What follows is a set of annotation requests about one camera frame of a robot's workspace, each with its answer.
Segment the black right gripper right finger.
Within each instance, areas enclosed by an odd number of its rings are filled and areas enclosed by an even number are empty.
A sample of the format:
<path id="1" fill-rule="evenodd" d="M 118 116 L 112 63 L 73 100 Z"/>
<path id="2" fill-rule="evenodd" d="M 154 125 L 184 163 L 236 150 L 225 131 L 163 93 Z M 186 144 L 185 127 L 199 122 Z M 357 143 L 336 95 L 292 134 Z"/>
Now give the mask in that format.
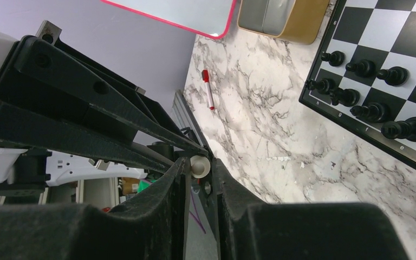
<path id="1" fill-rule="evenodd" d="M 269 204 L 236 181 L 220 159 L 212 173 L 220 259 L 408 259 L 376 205 Z"/>

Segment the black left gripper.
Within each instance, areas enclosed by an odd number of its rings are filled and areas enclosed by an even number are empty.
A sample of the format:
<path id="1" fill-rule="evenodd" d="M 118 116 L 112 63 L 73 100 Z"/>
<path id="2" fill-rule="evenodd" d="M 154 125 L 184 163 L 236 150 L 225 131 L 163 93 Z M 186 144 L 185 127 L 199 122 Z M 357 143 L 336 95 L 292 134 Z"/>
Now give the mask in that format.
<path id="1" fill-rule="evenodd" d="M 0 32 L 0 72 L 17 40 Z M 31 107 L 120 142 L 146 133 L 175 147 L 206 156 L 207 150 L 183 135 L 157 102 L 47 41 L 26 36 L 18 45 L 14 68 L 25 78 Z M 0 148 L 0 184 L 15 183 L 17 159 L 25 148 Z"/>

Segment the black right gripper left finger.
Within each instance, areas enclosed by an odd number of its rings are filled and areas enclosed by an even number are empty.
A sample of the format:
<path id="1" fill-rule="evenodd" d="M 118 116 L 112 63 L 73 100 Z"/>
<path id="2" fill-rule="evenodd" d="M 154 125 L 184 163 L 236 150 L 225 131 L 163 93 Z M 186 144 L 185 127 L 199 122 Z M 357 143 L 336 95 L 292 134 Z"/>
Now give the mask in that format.
<path id="1" fill-rule="evenodd" d="M 104 212 L 88 204 L 0 206 L 0 259 L 184 259 L 190 160 Z"/>

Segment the white chess piece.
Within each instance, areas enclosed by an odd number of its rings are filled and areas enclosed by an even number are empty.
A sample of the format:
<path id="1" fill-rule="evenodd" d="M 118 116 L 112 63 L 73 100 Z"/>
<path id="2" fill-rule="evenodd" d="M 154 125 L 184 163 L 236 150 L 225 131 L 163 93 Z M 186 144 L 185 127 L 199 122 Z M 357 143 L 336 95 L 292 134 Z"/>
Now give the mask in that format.
<path id="1" fill-rule="evenodd" d="M 196 179 L 201 179 L 209 174 L 211 163 L 207 157 L 194 155 L 190 158 L 191 174 Z"/>

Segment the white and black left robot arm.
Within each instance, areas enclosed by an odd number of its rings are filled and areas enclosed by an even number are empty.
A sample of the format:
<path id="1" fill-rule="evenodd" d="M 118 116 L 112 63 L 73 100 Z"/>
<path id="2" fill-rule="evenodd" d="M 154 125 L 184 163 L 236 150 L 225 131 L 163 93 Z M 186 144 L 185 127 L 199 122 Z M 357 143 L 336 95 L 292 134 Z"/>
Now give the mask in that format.
<path id="1" fill-rule="evenodd" d="M 0 148 L 51 152 L 49 186 L 166 172 L 174 157 L 137 143 L 138 132 L 188 157 L 208 155 L 159 103 L 64 43 L 60 32 L 48 22 L 20 40 L 0 32 Z"/>

